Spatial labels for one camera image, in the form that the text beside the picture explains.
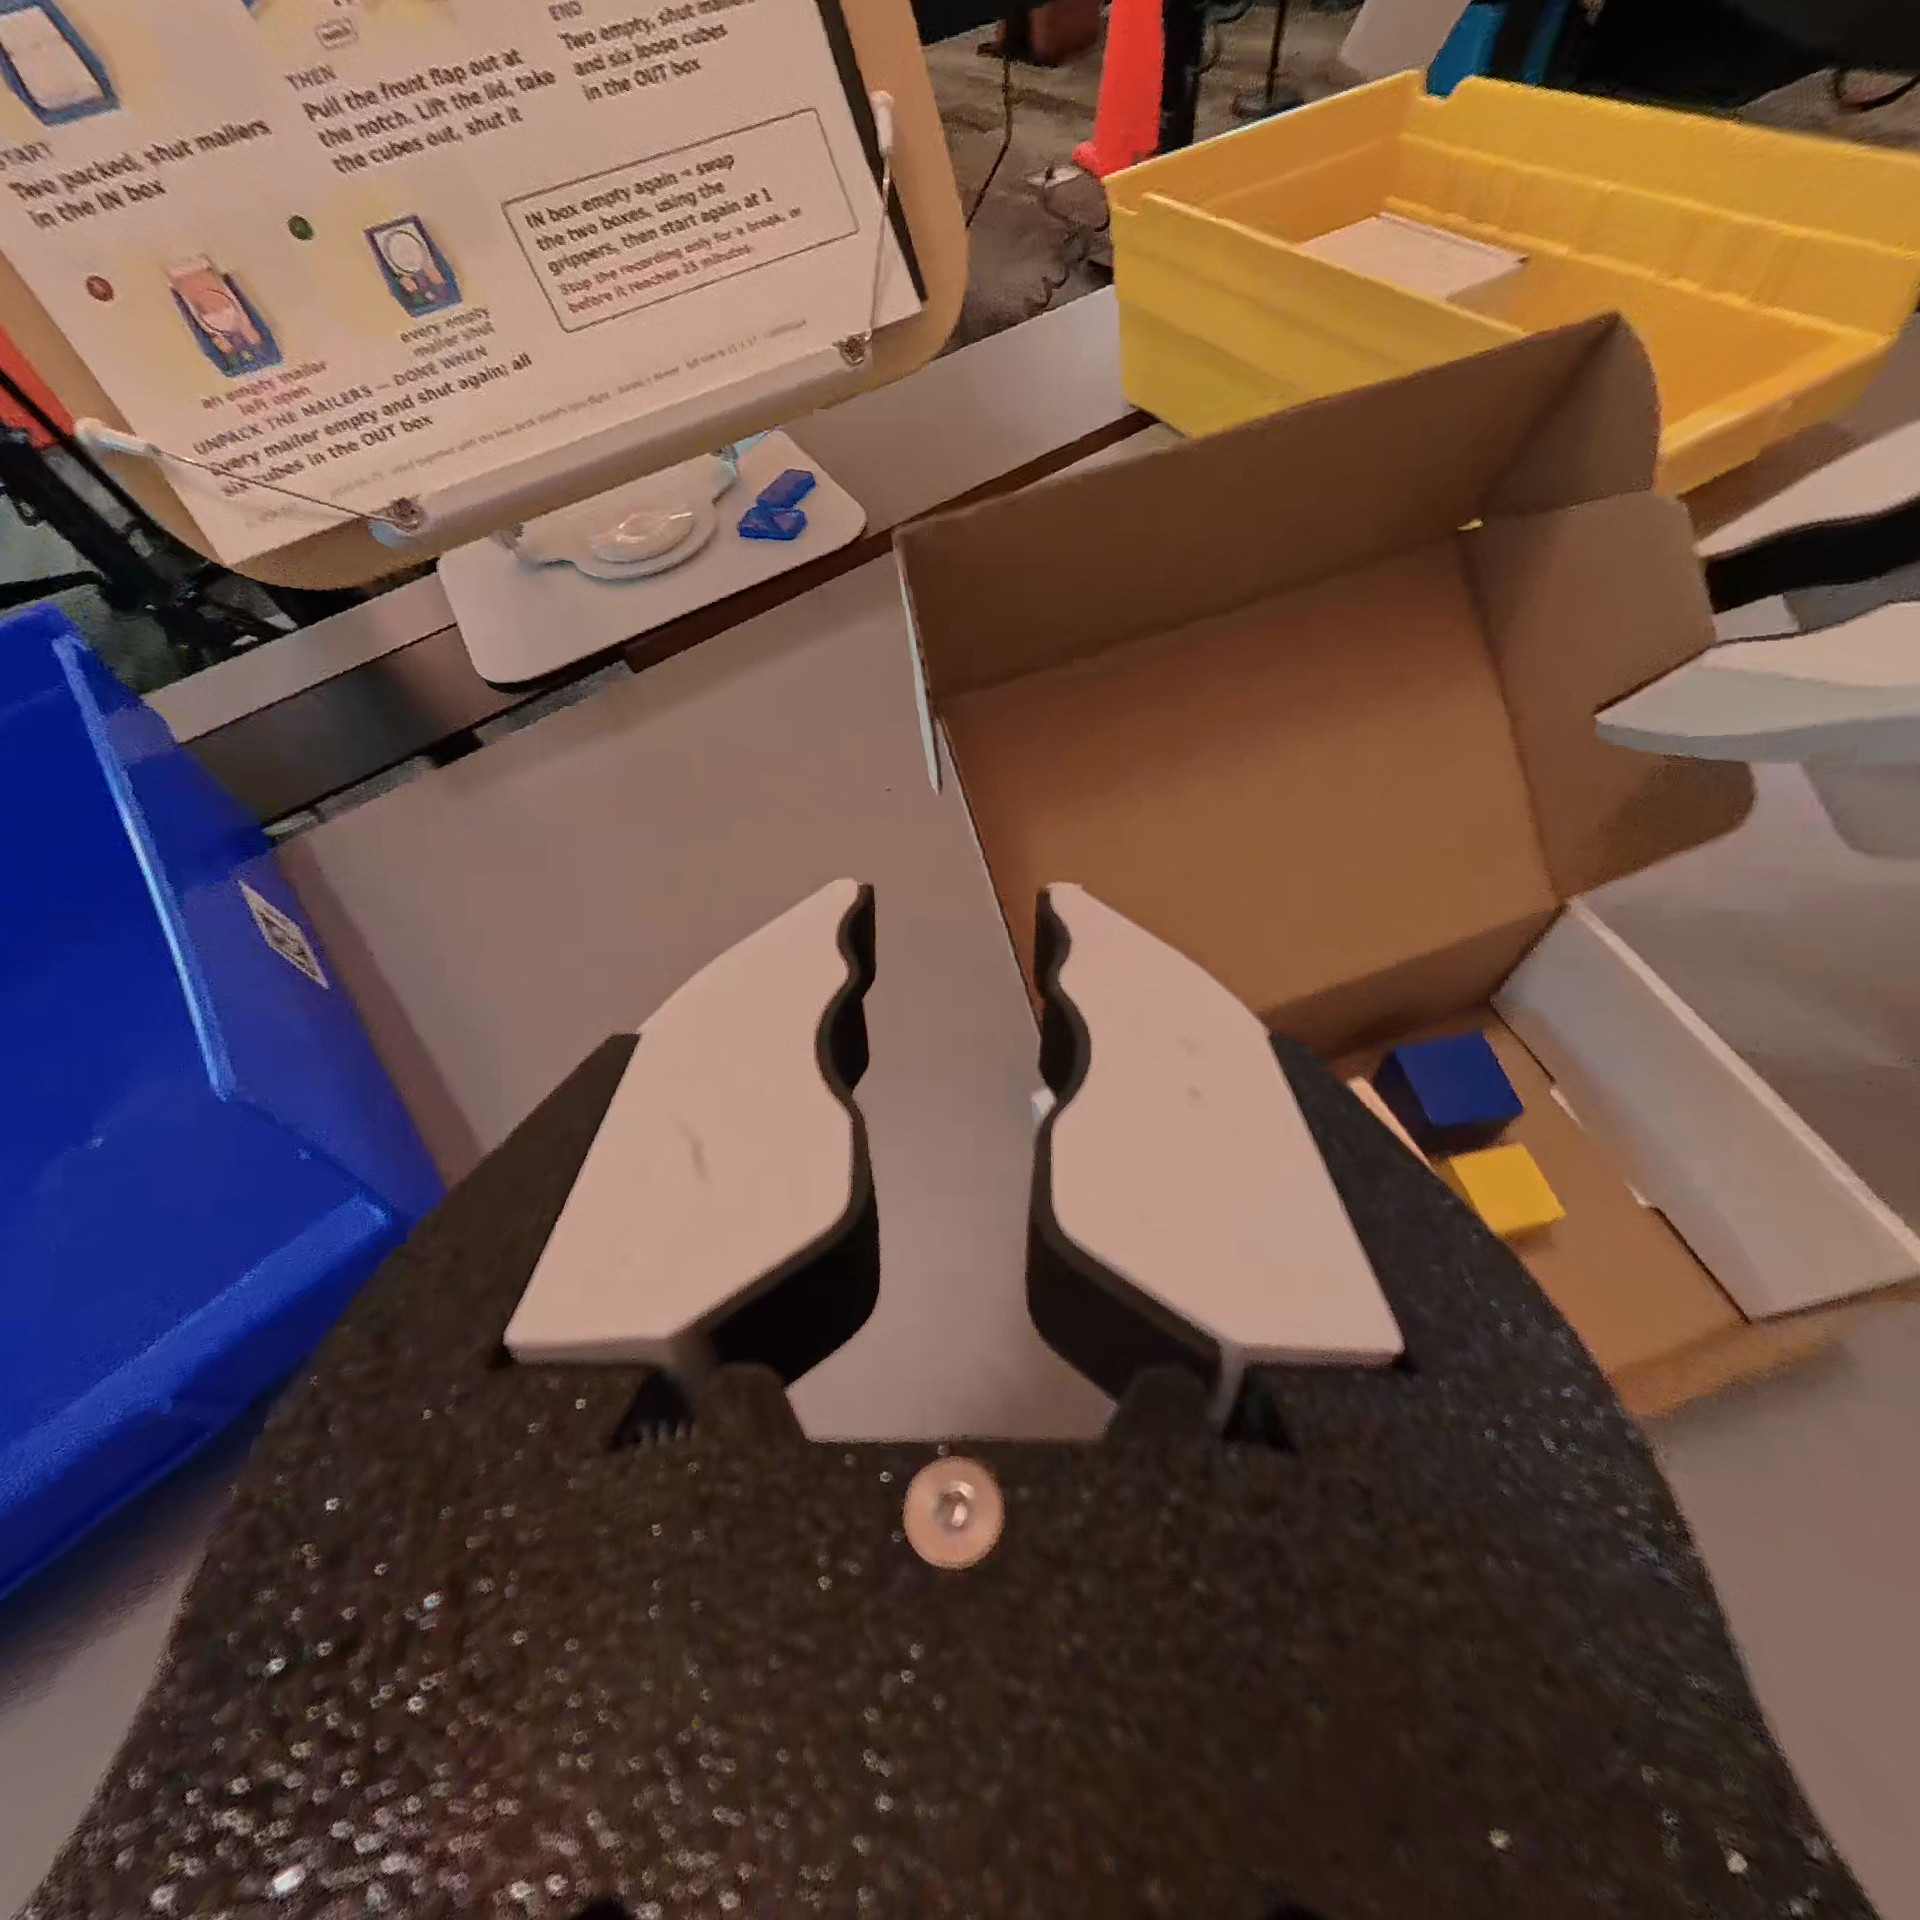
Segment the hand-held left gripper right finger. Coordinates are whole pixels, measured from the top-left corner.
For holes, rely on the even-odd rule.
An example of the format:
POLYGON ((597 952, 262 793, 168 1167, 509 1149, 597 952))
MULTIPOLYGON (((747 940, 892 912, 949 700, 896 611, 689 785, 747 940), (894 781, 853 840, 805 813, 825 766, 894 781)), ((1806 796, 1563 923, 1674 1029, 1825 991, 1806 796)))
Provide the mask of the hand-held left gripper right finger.
POLYGON ((1249 1374, 1381 1372, 1402 1323, 1262 1019, 1089 886, 1041 889, 1027 1310, 1114 1404, 1155 1374, 1229 1420, 1249 1374))

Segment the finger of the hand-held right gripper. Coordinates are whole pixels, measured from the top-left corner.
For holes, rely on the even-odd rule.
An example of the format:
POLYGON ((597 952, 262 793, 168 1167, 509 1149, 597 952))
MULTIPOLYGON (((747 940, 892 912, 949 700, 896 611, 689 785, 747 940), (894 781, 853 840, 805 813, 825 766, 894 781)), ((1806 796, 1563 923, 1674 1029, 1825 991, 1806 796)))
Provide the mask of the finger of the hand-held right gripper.
POLYGON ((1851 443, 1697 543, 1712 608, 1836 592, 1916 571, 1917 429, 1851 443))
POLYGON ((1602 740, 1693 761, 1800 766, 1840 840, 1917 852, 1917 633, 1728 640, 1595 713, 1602 740))

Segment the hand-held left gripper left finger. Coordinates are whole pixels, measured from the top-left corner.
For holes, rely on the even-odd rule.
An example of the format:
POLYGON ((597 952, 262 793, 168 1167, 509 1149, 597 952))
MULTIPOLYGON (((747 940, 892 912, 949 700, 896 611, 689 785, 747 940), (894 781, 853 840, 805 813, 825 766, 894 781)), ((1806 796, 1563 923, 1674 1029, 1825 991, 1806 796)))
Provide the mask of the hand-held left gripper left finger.
POLYGON ((506 1328, 526 1365, 806 1374, 877 1302, 876 895, 830 880, 642 1024, 506 1328))

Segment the blue cube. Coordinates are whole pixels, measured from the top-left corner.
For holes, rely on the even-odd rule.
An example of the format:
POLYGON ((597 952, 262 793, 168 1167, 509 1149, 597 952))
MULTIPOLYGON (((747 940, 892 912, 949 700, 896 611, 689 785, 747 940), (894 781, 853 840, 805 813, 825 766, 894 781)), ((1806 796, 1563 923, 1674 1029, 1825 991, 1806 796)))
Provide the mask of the blue cube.
POLYGON ((1432 1159, 1498 1144, 1524 1113, 1494 1045, 1480 1029, 1393 1046, 1372 1089, 1432 1159))

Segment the yellow cube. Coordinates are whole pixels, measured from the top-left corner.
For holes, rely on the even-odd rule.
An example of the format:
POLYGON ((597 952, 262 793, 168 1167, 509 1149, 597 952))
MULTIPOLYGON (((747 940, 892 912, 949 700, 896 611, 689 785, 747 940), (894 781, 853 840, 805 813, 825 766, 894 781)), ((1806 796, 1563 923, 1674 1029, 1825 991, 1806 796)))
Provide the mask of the yellow cube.
POLYGON ((1540 1164, 1522 1143, 1491 1143, 1440 1159, 1438 1173, 1457 1197, 1505 1240, 1537 1236, 1569 1215, 1540 1164))

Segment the white cardboard mailer box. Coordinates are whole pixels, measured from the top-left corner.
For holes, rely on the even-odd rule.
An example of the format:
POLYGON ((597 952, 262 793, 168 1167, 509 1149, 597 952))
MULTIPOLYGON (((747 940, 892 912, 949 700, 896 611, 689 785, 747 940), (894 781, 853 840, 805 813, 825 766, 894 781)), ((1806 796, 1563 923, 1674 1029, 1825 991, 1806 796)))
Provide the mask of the white cardboard mailer box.
POLYGON ((1262 1019, 1403 1361, 1388 1181, 1516 1254, 1637 1412, 1916 1294, 1913 1229, 1594 913, 1755 803, 1737 761, 1595 732, 1712 641, 1657 439, 1649 355, 1601 317, 896 540, 928 773, 1038 1006, 1041 889, 1072 880, 1262 1019), (1467 1029, 1569 1208, 1529 1239, 1372 1089, 1467 1029))
POLYGON ((1323 230, 1297 243, 1297 248, 1408 295, 1485 311, 1508 299, 1507 291, 1529 265, 1524 252, 1389 211, 1323 230))

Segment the large yellow plastic bin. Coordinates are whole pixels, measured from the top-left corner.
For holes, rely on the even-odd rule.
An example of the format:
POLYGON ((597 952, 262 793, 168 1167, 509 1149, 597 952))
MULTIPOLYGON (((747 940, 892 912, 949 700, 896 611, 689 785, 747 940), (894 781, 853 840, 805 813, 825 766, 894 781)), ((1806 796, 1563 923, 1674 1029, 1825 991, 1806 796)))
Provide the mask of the large yellow plastic bin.
POLYGON ((1405 70, 1106 191, 1123 391, 1189 437, 1621 315, 1683 495, 1858 400, 1916 309, 1913 153, 1518 83, 1405 70), (1528 269, 1485 311, 1297 248, 1384 211, 1528 269))

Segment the blue plastic bin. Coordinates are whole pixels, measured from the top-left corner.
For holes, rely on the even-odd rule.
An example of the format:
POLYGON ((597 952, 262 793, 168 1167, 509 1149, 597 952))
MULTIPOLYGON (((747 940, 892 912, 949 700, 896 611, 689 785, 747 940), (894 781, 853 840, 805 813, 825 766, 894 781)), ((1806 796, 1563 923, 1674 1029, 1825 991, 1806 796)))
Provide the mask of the blue plastic bin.
POLYGON ((2 1592, 313 1353, 442 1177, 259 822, 2 636, 2 1592))

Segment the white stand base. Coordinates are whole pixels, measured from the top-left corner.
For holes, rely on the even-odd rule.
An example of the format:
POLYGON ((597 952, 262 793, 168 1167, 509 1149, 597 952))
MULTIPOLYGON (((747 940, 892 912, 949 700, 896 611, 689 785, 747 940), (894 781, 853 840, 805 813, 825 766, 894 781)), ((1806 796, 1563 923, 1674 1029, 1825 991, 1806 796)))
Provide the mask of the white stand base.
POLYGON ((853 493, 785 431, 769 431, 456 547, 436 574, 476 675, 528 688, 770 585, 864 531, 853 493), (818 473, 803 540, 738 537, 738 516, 786 467, 818 473))

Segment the orange traffic cone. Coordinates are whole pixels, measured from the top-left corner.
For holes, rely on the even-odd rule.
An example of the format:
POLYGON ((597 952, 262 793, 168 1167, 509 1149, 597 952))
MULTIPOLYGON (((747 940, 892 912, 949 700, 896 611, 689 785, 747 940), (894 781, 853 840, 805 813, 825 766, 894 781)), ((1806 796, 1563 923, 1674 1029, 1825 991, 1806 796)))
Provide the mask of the orange traffic cone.
POLYGON ((1110 1, 1096 96, 1096 123, 1072 165, 1106 180, 1157 155, 1162 143, 1163 1, 1110 1))

